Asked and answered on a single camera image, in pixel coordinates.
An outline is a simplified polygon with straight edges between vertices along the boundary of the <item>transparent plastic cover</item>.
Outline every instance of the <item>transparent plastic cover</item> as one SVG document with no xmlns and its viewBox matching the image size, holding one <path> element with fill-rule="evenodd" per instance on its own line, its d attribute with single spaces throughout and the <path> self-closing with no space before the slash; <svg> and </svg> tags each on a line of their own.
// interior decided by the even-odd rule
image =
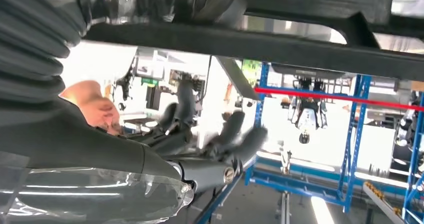
<svg viewBox="0 0 424 224">
<path fill-rule="evenodd" d="M 85 167 L 0 168 L 1 223 L 159 223 L 194 196 L 190 186 L 164 176 Z"/>
</svg>

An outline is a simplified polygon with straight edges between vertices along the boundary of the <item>blue shelving frame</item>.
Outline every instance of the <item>blue shelving frame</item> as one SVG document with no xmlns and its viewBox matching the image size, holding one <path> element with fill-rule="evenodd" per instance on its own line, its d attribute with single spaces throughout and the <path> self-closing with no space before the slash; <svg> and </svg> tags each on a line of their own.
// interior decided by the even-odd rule
<svg viewBox="0 0 424 224">
<path fill-rule="evenodd" d="M 270 64 L 263 63 L 261 75 L 260 75 L 259 87 L 268 88 L 268 89 L 279 89 L 279 90 L 286 89 L 286 90 L 302 92 L 302 93 L 305 93 L 305 92 L 316 93 L 314 91 L 296 90 L 296 89 L 288 89 L 288 88 L 276 88 L 276 87 L 267 86 L 269 70 L 270 70 Z M 357 75 L 353 97 L 367 99 L 369 90 L 370 90 L 371 79 L 372 79 L 371 76 Z M 265 94 L 259 94 L 259 96 L 260 96 L 259 97 L 260 100 L 257 102 L 257 106 L 256 106 L 257 108 L 256 108 L 255 123 L 254 123 L 255 126 L 262 125 L 261 119 L 262 119 L 262 111 L 264 107 Z M 287 176 L 271 174 L 268 172 L 255 169 L 255 165 L 252 165 L 246 171 L 244 183 L 248 185 L 250 182 L 255 182 L 258 184 L 275 188 L 280 191 L 289 191 L 292 193 L 306 195 L 306 196 L 321 197 L 327 202 L 343 206 L 343 209 L 344 209 L 343 211 L 349 212 L 349 209 L 351 206 L 350 203 L 351 203 L 352 195 L 353 195 L 353 189 L 354 189 L 353 187 L 358 184 L 358 180 L 355 177 L 355 172 L 357 168 L 358 153 L 359 153 L 359 148 L 361 144 L 362 129 L 364 124 L 363 122 L 365 119 L 365 114 L 366 114 L 365 112 L 367 109 L 366 104 L 360 105 L 361 108 L 359 113 L 359 119 L 356 124 L 356 131 L 355 131 L 355 143 L 354 143 L 355 145 L 352 151 L 351 137 L 352 137 L 353 128 L 355 125 L 355 115 L 356 115 L 357 106 L 358 104 L 356 102 L 352 103 L 349 127 L 347 132 L 348 136 L 346 138 L 344 158 L 341 164 L 341 173 L 335 174 L 335 178 L 337 178 L 338 180 L 337 188 L 329 188 L 323 185 L 310 183 L 307 180 L 306 181 L 297 180 L 297 179 L 289 178 Z"/>
<path fill-rule="evenodd" d="M 420 106 L 424 106 L 424 93 L 421 93 Z M 411 210 L 412 202 L 418 193 L 417 188 L 413 188 L 413 184 L 416 186 L 421 186 L 424 183 L 424 175 L 421 175 L 420 178 L 417 178 L 415 174 L 418 173 L 418 156 L 419 156 L 419 146 L 421 144 L 421 137 L 424 133 L 424 113 L 420 111 L 417 117 L 417 126 L 415 128 L 415 136 L 413 140 L 412 155 L 411 155 L 411 164 L 409 166 L 409 175 L 408 175 L 408 188 L 405 192 L 405 199 L 402 208 L 402 218 L 406 223 L 420 223 L 424 222 L 424 214 Z"/>
</svg>

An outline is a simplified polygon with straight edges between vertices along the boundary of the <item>red laser line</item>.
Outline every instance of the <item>red laser line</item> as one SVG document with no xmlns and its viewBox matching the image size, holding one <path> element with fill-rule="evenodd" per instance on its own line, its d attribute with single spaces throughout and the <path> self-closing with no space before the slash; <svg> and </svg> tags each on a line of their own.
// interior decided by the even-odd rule
<svg viewBox="0 0 424 224">
<path fill-rule="evenodd" d="M 424 107 L 416 106 L 416 105 L 402 105 L 398 103 L 393 102 L 385 102 L 385 101 L 377 101 L 377 100 L 365 100 L 361 98 L 356 98 L 352 96 L 335 96 L 331 94 L 325 94 L 325 93 L 308 93 L 308 92 L 301 92 L 296 90 L 276 90 L 276 89 L 268 89 L 268 88 L 260 88 L 256 87 L 254 89 L 259 94 L 281 94 L 281 95 L 293 95 L 293 96 L 300 96 L 300 97 L 312 97 L 312 98 L 320 98 L 320 99 L 335 99 L 335 100 L 346 100 L 346 101 L 352 101 L 367 105 L 379 105 L 379 106 L 386 106 L 386 107 L 392 107 L 397 109 L 411 109 L 416 111 L 424 111 Z"/>
</svg>

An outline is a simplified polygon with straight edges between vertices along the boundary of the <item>bolt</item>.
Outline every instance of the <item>bolt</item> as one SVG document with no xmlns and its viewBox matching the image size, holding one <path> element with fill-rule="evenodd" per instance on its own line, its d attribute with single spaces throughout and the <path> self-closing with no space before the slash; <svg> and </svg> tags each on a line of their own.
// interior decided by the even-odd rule
<svg viewBox="0 0 424 224">
<path fill-rule="evenodd" d="M 224 171 L 224 183 L 229 184 L 234 179 L 234 169 L 232 167 L 228 167 Z"/>
<path fill-rule="evenodd" d="M 187 184 L 183 185 L 182 188 L 181 188 L 182 193 L 186 193 L 189 190 L 190 190 L 190 187 Z"/>
</svg>

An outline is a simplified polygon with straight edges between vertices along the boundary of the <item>green exit sign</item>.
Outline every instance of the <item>green exit sign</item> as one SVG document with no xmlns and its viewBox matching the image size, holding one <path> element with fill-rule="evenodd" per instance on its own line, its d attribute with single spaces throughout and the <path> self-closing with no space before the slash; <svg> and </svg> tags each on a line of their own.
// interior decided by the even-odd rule
<svg viewBox="0 0 424 224">
<path fill-rule="evenodd" d="M 159 84 L 159 81 L 155 79 L 142 78 L 141 83 L 147 84 L 149 86 L 157 86 Z"/>
</svg>

